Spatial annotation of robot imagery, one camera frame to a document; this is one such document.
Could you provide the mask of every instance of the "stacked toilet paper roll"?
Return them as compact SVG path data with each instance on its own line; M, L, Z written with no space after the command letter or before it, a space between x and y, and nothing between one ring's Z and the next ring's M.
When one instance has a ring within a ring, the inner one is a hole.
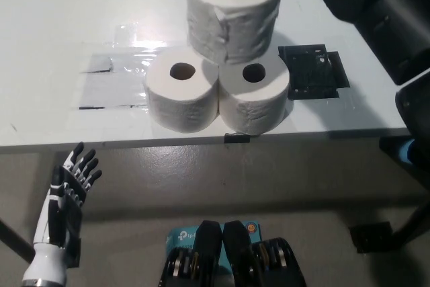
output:
M146 94L152 118L165 128L197 132L218 111L218 66L192 48L162 52L146 72Z
M272 52L248 64L220 67L220 115L227 126L258 135L284 118L290 73Z
M280 0L187 0L188 38L219 65L263 55L273 34Z

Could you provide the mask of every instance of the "clear plastic sheet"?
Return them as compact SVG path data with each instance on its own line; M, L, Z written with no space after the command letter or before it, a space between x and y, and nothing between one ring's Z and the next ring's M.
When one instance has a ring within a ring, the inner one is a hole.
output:
M144 80L151 61L164 49L178 45L138 39L136 24L118 26L112 44L92 55L80 75L78 107L90 109L147 109Z

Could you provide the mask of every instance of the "white table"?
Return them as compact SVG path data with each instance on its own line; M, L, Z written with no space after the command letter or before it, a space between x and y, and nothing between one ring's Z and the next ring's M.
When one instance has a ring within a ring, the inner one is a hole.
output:
M150 44L185 43L186 0L0 3L0 152L68 149L81 140L95 147L222 143L233 132L220 117L201 132L180 134L145 110L73 108L83 62L92 48L114 41L118 26L138 23ZM408 133L394 103L398 87L352 25L322 0L282 0L279 14L271 50L326 44L339 52L351 89L340 89L340 99L295 101L276 129L251 141Z

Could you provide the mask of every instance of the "robot finger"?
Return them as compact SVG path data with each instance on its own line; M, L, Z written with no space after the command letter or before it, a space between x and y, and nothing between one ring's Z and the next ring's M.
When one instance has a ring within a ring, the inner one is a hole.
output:
M77 160L77 158L78 158L79 154L83 152L83 148L84 148L83 142L80 142L80 143L75 147L75 149L73 149L73 150L71 151L71 153L68 155L68 157L66 158L66 160L65 160L65 161L64 161L64 163L62 164L62 166L63 166L65 169L67 169L67 170L71 171L71 170L72 170L72 168L75 166L75 163L76 163L76 160Z
M102 172L99 169L98 171L95 171L94 173L92 173L87 180L85 181L85 183L83 184L83 187L85 189L85 191L89 191L91 189L91 186L94 185L95 180L97 180L98 178L100 178Z
M97 167L98 163L99 163L99 160L97 158L94 158L92 161L90 161L82 170L82 173L78 178L78 181L80 183L83 183L87 179L89 173Z
M88 164L88 162L92 160L94 156L95 156L95 150L91 149L84 157L79 159L79 161L76 163L75 167L73 168L72 174L75 177L78 177L81 174L84 167L86 166L86 164Z

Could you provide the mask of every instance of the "concrete floor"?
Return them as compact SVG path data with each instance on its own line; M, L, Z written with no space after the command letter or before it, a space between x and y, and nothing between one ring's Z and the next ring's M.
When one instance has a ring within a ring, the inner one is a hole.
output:
M84 207L81 268L71 287L156 286L173 228L258 220L284 237L309 287L430 286L430 234L402 251L358 255L348 226L394 228L426 191L375 139L98 151L103 177ZM0 155L0 218L32 240L50 172L64 153ZM0 244L0 285L26 263Z

